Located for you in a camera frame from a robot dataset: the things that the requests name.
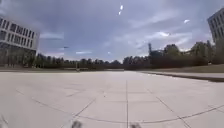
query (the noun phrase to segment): office building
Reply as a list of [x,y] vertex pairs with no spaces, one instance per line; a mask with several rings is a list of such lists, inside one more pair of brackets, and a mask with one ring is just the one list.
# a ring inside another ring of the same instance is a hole
[[39,35],[37,30],[0,15],[0,66],[22,65],[34,57]]
[[224,8],[209,17],[208,24],[216,44],[216,53],[224,56]]

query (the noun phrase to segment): tree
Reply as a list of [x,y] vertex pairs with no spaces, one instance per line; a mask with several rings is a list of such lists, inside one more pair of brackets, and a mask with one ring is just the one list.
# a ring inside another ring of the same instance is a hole
[[175,44],[168,44],[164,48],[164,54],[170,57],[174,57],[174,56],[180,55],[180,51],[179,51],[179,48]]

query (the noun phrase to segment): paved ground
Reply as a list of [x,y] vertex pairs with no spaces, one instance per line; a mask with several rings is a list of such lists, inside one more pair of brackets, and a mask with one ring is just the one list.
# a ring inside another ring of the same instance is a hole
[[137,72],[0,73],[9,128],[223,128],[224,84]]

